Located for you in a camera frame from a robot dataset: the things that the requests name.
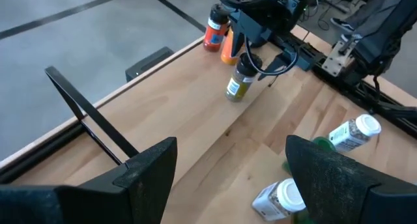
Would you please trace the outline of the white-lid bagel seasoning jar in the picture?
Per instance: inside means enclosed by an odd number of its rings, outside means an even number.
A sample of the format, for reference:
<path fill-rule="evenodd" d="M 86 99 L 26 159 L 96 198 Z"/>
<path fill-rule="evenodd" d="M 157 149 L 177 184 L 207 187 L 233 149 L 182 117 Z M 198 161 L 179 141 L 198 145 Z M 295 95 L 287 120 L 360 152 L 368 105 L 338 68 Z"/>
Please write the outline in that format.
<path fill-rule="evenodd" d="M 379 121 L 368 114 L 362 114 L 339 125 L 328 134 L 328 140 L 339 152 L 349 152 L 366 144 L 382 131 Z"/>
<path fill-rule="evenodd" d="M 253 200 L 252 208 L 265 220 L 286 219 L 306 208 L 293 178 L 286 178 L 264 188 Z"/>

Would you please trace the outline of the orange spice bottle black lid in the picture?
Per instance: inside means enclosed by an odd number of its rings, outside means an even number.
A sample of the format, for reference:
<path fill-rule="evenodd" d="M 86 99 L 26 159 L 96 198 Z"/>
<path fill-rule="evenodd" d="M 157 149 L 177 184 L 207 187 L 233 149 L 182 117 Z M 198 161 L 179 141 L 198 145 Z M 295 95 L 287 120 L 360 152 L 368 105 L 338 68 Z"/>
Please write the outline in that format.
<path fill-rule="evenodd" d="M 221 52 L 221 60 L 228 65 L 236 65 L 238 57 L 232 56 L 232 47 L 233 47 L 233 30 L 230 27 L 225 41 L 223 43 L 223 48 Z"/>

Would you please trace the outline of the wooden shelf with black frame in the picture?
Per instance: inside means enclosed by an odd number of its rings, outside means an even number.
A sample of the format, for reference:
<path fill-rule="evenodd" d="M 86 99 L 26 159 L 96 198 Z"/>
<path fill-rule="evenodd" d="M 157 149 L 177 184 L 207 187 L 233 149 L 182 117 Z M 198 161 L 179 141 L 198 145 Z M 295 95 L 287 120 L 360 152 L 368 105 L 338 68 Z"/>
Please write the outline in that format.
<path fill-rule="evenodd" d="M 241 102 L 230 102 L 225 90 L 232 70 L 218 54 L 196 46 L 150 77 L 125 85 L 99 111 L 138 151 L 176 137 L 175 179 L 179 180 L 268 85 L 268 79 L 255 81 Z M 83 134 L 15 184 L 78 185 L 126 161 L 126 154 L 90 117 L 85 122 L 114 153 L 113 158 Z"/>

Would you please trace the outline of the plywood base plate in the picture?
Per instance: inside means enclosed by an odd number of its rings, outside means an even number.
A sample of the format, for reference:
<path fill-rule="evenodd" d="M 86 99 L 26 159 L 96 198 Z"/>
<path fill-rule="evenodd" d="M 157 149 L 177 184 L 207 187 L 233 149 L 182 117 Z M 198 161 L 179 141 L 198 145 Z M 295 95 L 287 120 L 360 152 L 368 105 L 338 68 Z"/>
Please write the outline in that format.
<path fill-rule="evenodd" d="M 344 42 L 340 40 L 334 44 L 330 54 L 325 59 L 321 68 L 333 77 L 338 77 L 348 63 L 352 60 L 352 51 L 356 46 L 356 42 Z"/>

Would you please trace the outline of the green-lid oregano jar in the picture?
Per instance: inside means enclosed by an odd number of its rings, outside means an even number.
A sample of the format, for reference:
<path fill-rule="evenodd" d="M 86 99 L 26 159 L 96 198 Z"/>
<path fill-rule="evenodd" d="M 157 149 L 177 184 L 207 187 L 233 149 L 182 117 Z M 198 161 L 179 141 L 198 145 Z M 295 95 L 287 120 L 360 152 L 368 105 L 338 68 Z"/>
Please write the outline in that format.
<path fill-rule="evenodd" d="M 326 137 L 316 137 L 313 141 L 313 143 L 315 143 L 316 145 L 319 145 L 321 148 L 323 148 L 324 150 L 327 151 L 336 151 L 335 146 L 332 144 L 332 142 L 326 138 Z M 287 160 L 285 160 L 282 165 L 281 168 L 289 175 L 292 175 L 289 164 L 287 162 Z"/>

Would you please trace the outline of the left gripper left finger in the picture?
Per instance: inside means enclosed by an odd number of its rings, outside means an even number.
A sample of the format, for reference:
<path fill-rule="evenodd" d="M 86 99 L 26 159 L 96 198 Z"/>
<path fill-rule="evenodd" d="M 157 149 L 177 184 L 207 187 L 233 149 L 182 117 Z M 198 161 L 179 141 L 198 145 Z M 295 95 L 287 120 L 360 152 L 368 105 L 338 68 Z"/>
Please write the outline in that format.
<path fill-rule="evenodd" d="M 160 224 L 173 185 L 168 137 L 78 186 L 0 186 L 0 224 Z"/>

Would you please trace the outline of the red spice bottle black lid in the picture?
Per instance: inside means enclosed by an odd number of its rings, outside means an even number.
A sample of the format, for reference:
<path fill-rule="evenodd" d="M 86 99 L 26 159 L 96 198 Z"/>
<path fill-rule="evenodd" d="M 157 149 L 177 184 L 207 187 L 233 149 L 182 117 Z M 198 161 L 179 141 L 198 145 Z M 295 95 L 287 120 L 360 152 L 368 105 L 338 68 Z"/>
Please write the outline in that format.
<path fill-rule="evenodd" d="M 203 40 L 206 51 L 217 52 L 220 50 L 224 34 L 229 25 L 229 11 L 223 5 L 212 5 L 208 17 L 207 28 Z"/>

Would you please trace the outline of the person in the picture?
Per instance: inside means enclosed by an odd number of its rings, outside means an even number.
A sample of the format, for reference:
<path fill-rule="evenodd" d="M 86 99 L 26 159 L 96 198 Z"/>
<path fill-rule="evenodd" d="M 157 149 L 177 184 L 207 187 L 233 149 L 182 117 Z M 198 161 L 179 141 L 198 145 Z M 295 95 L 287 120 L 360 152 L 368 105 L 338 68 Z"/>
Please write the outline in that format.
<path fill-rule="evenodd" d="M 401 0 L 368 0 L 356 12 L 345 19 L 330 18 L 330 22 L 345 31 L 341 39 L 348 42 L 352 38 L 360 40 L 375 32 Z"/>

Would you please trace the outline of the small black box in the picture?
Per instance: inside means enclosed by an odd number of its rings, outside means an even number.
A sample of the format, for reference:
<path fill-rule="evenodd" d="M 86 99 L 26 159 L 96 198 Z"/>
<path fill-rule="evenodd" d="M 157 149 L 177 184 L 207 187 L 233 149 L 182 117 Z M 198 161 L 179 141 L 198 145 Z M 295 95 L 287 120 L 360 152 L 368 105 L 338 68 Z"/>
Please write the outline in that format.
<path fill-rule="evenodd" d="M 125 70 L 126 82 L 130 82 L 140 74 L 170 57 L 172 54 L 173 50 L 165 46 L 138 61 L 136 64 Z"/>

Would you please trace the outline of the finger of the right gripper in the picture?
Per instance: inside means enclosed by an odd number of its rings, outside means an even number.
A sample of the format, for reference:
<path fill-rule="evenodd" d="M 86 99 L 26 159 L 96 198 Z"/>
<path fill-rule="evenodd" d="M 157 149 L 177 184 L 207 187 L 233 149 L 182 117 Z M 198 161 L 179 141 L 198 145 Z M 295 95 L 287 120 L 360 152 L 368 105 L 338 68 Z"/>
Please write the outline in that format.
<path fill-rule="evenodd" d="M 231 29 L 233 31 L 231 56 L 235 57 L 244 44 L 245 35 L 242 32 L 242 27 L 237 23 L 233 23 Z"/>
<path fill-rule="evenodd" d="M 266 72 L 278 72 L 279 75 L 288 72 L 293 67 L 293 56 L 289 53 L 281 53 L 267 66 Z"/>

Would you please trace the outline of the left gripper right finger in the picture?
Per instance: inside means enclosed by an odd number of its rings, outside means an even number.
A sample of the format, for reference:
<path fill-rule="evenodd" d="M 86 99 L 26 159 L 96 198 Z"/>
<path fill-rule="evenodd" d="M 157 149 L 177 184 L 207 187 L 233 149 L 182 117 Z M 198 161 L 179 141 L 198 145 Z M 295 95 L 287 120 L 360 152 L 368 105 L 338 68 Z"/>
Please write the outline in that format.
<path fill-rule="evenodd" d="M 417 224 L 417 186 L 288 135 L 285 155 L 316 224 Z"/>

